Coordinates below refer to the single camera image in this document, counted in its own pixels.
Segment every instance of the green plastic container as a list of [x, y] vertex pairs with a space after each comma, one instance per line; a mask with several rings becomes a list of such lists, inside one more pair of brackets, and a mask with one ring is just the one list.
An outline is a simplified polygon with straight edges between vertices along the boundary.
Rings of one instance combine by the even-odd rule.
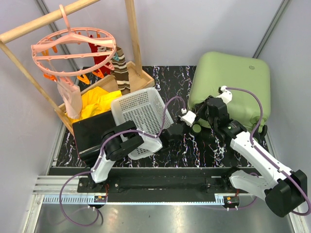
[[[202, 103], [208, 96], [217, 96], [220, 86], [243, 88], [253, 92], [263, 107], [263, 120], [259, 132], [266, 123], [271, 111], [270, 70], [260, 60], [239, 57], [220, 52], [205, 53], [199, 61], [192, 82], [188, 109]], [[232, 101], [227, 105], [230, 118], [239, 121], [249, 131], [259, 120], [260, 109], [256, 100], [249, 94], [234, 91]], [[200, 125], [209, 128], [209, 124], [199, 121]]]

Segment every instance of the wooden pole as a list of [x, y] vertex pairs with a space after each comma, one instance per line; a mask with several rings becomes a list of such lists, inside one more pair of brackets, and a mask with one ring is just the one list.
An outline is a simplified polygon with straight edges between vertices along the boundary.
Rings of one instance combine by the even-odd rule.
[[[93, 3], [96, 3], [100, 0], [78, 0], [68, 6], [65, 6], [65, 12], [66, 15], [70, 15], [71, 13], [74, 13], [78, 10], [81, 10]], [[37, 18], [33, 21], [30, 21], [28, 23], [25, 23], [17, 28], [11, 29], [5, 33], [0, 34], [0, 40], [6, 44], [12, 40], [15, 40], [23, 35], [26, 35], [28, 33], [33, 32], [34, 30], [37, 30], [39, 28], [42, 28], [43, 26], [46, 26], [56, 20], [61, 19], [62, 13], [60, 10], [53, 11], [51, 13], [48, 13], [47, 15], [44, 15], [40, 18]]]
[[132, 47], [133, 47], [135, 65], [136, 65], [136, 73], [139, 76], [141, 76], [142, 66], [141, 66], [141, 56], [140, 56], [139, 38], [138, 38], [134, 0], [125, 0], [125, 6], [126, 6], [128, 24], [130, 26], [130, 32], [131, 32], [131, 38], [132, 38]]
[[54, 110], [57, 112], [61, 120], [68, 124], [71, 124], [68, 117], [62, 112], [62, 110], [57, 106], [57, 104], [51, 99], [51, 97], [42, 89], [40, 84], [33, 78], [29, 71], [23, 66], [23, 64], [15, 57], [15, 55], [10, 51], [10, 49], [0, 41], [0, 48], [3, 52], [11, 59], [11, 61], [17, 66], [17, 68], [26, 76], [26, 78], [37, 88], [37, 90], [44, 96], [44, 98], [52, 105]]

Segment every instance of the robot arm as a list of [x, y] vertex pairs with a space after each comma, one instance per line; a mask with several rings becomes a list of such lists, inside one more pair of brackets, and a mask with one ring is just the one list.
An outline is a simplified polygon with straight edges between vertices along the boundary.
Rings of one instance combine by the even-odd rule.
[[[232, 94], [226, 90], [226, 86], [220, 87], [219, 92], [221, 93], [219, 96], [210, 96], [206, 99], [196, 113], [188, 111], [181, 117], [181, 120], [190, 127], [199, 118], [207, 120], [217, 137], [244, 156], [263, 177], [257, 178], [235, 168], [225, 175], [227, 185], [259, 197], [267, 203], [268, 207], [276, 215], [286, 216], [290, 211], [302, 204], [305, 199], [281, 171], [293, 178], [305, 193], [307, 193], [307, 176], [300, 170], [293, 172], [255, 140], [252, 144], [250, 142], [250, 133], [246, 128], [238, 121], [229, 118], [226, 104], [231, 101]], [[276, 169], [254, 146], [280, 168]]]

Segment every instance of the wooden frame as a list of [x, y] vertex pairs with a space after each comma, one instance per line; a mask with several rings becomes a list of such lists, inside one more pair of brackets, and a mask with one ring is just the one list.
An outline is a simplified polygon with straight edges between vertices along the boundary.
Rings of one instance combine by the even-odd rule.
[[[66, 14], [70, 15], [98, 1], [99, 0], [78, 0], [68, 6], [65, 6], [64, 8]], [[134, 59], [136, 62], [136, 64], [134, 64], [133, 62], [128, 62], [126, 64], [129, 71], [131, 92], [133, 92], [143, 88], [154, 86], [155, 81], [150, 75], [148, 75], [146, 72], [142, 70], [134, 0], [125, 0], [125, 6], [131, 32]], [[39, 17], [33, 21], [30, 21], [14, 29], [11, 29], [5, 33], [2, 33], [0, 34], [0, 48], [12, 60], [12, 62], [17, 66], [17, 68], [19, 68], [19, 70], [26, 76], [26, 78], [35, 86], [35, 88], [43, 95], [43, 97], [50, 103], [50, 105], [54, 108], [59, 118], [63, 121], [68, 130], [73, 134], [72, 123], [65, 115], [66, 109], [64, 104], [57, 106], [57, 104], [51, 99], [51, 97], [40, 86], [40, 84], [34, 79], [34, 77], [30, 74], [30, 72], [23, 66], [23, 64], [18, 60], [18, 58], [16, 58], [14, 54], [9, 50], [9, 48], [5, 45], [10, 41], [20, 38], [23, 35], [33, 32], [61, 18], [62, 18], [61, 11], [56, 10], [47, 15]], [[82, 91], [81, 94], [84, 94], [86, 91], [93, 89], [96, 86], [100, 86], [107, 91], [118, 90], [118, 85], [114, 79], [114, 76], [108, 75], [104, 79], [98, 81], [97, 83], [93, 84], [86, 90]]]

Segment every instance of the white panel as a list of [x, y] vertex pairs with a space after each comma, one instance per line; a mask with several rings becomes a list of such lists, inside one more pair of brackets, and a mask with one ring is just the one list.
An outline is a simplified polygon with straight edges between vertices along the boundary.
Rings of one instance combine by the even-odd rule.
[[[74, 0], [45, 0], [50, 11]], [[281, 0], [136, 0], [142, 62], [145, 66], [196, 65], [208, 51], [251, 57]], [[113, 34], [133, 60], [124, 0], [102, 0], [69, 16], [72, 27], [97, 27]], [[62, 19], [57, 21], [64, 29]], [[72, 53], [88, 46], [70, 47]], [[77, 61], [92, 66], [91, 61]]]
[[[1, 3], [0, 33], [40, 17], [33, 0]], [[43, 88], [59, 104], [56, 85], [42, 76], [31, 58], [31, 44], [50, 34], [39, 29], [7, 44]], [[0, 50], [0, 226], [1, 232], [21, 232], [27, 204], [36, 178], [43, 174], [51, 158], [60, 120], [35, 87]]]
[[[311, 177], [311, 1], [292, 1], [260, 59], [271, 69], [268, 129], [279, 160]], [[308, 182], [311, 193], [311, 182]], [[306, 217], [311, 229], [311, 216]]]

